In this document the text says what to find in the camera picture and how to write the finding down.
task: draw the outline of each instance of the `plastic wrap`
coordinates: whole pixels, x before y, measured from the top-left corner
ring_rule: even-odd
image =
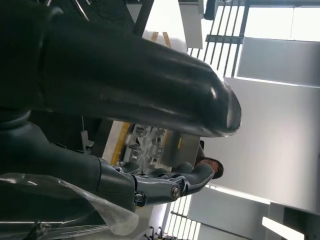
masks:
[[[124,236],[139,221],[135,213],[52,176],[7,173],[0,175],[0,190],[0,238],[20,240],[35,222],[51,225],[45,239],[105,230]]]

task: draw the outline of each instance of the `metal window grille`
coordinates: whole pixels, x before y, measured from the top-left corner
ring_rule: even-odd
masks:
[[[211,28],[205,29],[209,34],[203,49],[189,48],[188,54],[205,61],[224,77],[234,77],[240,60],[249,4],[229,4],[224,2],[217,7]]]
[[[198,240],[200,222],[189,219],[192,196],[180,197],[172,202],[168,215],[165,233],[183,240]]]

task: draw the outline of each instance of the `white panel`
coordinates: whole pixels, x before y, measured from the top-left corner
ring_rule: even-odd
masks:
[[[238,76],[320,86],[320,42],[246,37]]]
[[[219,231],[213,227],[201,225],[198,232],[198,240],[244,240],[242,237],[238,237],[223,231]]]
[[[242,124],[233,136],[203,138],[205,154],[221,161],[225,169],[213,182],[320,213],[320,89],[225,80],[240,102]]]
[[[202,48],[202,15],[197,4],[180,5],[188,48]]]
[[[261,220],[268,216],[269,207],[205,187],[193,194],[188,217],[248,239],[260,240],[266,237],[266,228],[261,225]]]

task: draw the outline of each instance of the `window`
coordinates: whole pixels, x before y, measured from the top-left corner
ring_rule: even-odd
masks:
[[[241,28],[245,9],[242,5],[226,3],[218,6],[214,21],[202,19],[203,48],[189,49],[188,54],[205,61],[220,75],[234,75],[242,46]]]
[[[178,239],[198,240],[201,223],[188,219],[191,195],[180,197],[170,206],[165,234]]]
[[[293,17],[293,7],[251,7],[245,36],[289,40]]]
[[[292,22],[293,40],[320,42],[319,7],[296,7]]]

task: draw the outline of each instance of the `black prosthetic arm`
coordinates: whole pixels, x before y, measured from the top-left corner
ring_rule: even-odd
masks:
[[[241,107],[209,65],[24,0],[0,1],[0,107],[229,136]]]
[[[48,175],[62,179],[112,203],[134,211],[135,206],[162,204],[200,191],[214,176],[209,165],[192,171],[135,175],[139,165],[112,167],[103,159],[50,143],[29,112],[0,112],[0,176],[8,173]]]
[[[140,207],[173,202],[202,190],[214,174],[210,165],[202,164],[191,172],[162,172],[155,178],[134,175],[136,181],[134,201]]]

